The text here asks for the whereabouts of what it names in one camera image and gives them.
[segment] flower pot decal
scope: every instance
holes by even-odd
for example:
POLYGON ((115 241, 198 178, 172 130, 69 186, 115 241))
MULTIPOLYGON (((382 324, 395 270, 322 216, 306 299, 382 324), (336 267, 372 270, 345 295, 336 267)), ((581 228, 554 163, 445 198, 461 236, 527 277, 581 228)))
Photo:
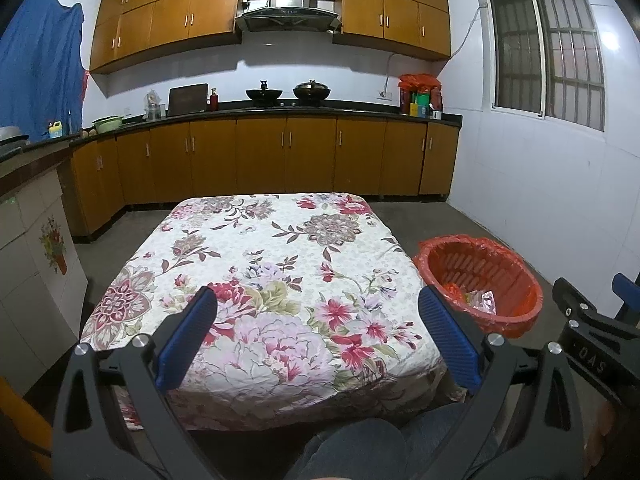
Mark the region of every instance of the flower pot decal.
POLYGON ((60 234, 60 225, 53 216, 47 219, 47 223, 42 226, 42 236, 40 237, 45 255, 49 260, 49 266, 54 267, 56 273, 58 269, 64 276, 66 274, 65 241, 60 234))

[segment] range hood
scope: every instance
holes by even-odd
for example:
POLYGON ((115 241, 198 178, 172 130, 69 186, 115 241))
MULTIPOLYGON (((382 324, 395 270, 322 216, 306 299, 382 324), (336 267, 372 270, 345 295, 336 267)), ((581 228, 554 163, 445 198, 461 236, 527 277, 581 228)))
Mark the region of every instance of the range hood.
POLYGON ((307 30, 326 32, 337 30, 341 23, 338 14, 324 9, 313 9, 310 0, 269 0, 269 6, 248 10, 236 18, 243 31, 307 30))

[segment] gray floor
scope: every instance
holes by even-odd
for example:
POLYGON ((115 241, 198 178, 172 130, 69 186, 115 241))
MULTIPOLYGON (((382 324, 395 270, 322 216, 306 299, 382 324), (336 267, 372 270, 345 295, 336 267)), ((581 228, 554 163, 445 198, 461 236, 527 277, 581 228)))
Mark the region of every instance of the gray floor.
MULTIPOLYGON (((436 236, 469 234, 491 237, 485 229, 446 203, 378 202, 371 203, 371 206, 391 229, 409 256, 417 253, 419 241, 436 236)), ((89 301, 92 303, 100 301, 107 286, 116 277, 126 260, 168 213, 168 211, 128 212, 92 244, 76 245, 84 272, 92 280, 89 301)), ((537 273, 535 275, 545 296, 543 309, 534 327, 515 342, 522 346, 541 348, 559 335, 564 325, 564 317, 551 298, 550 284, 537 273)), ((593 425, 595 411, 602 397, 580 377, 575 376, 575 379, 585 435, 587 435, 593 425)), ((513 386, 508 394, 504 409, 505 417, 497 427, 498 434, 502 434, 506 428, 506 422, 513 411, 518 392, 518 387, 513 386)), ((201 438, 207 441, 210 436, 201 438)), ((220 441, 215 441, 215 445, 219 446, 220 441)))

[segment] blue gripper pad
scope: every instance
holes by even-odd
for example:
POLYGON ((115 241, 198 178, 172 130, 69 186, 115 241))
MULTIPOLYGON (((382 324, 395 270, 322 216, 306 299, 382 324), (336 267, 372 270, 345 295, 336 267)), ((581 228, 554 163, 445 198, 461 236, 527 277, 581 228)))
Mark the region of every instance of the blue gripper pad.
POLYGON ((617 273, 611 282, 613 293, 626 305, 636 312, 640 312, 640 286, 637 286, 624 274, 617 273))
POLYGON ((184 379, 193 358, 218 314, 216 294, 202 287, 183 311, 184 317, 157 360, 156 388, 164 395, 184 379))
POLYGON ((482 383, 478 353, 428 286, 418 296, 418 313, 456 383, 476 393, 482 383))

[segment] window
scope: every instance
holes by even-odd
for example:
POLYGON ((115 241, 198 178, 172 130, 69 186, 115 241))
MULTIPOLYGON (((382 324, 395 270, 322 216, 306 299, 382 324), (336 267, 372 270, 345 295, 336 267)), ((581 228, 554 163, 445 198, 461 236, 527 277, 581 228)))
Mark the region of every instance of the window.
POLYGON ((604 129, 604 77, 586 0, 490 0, 495 106, 604 129))

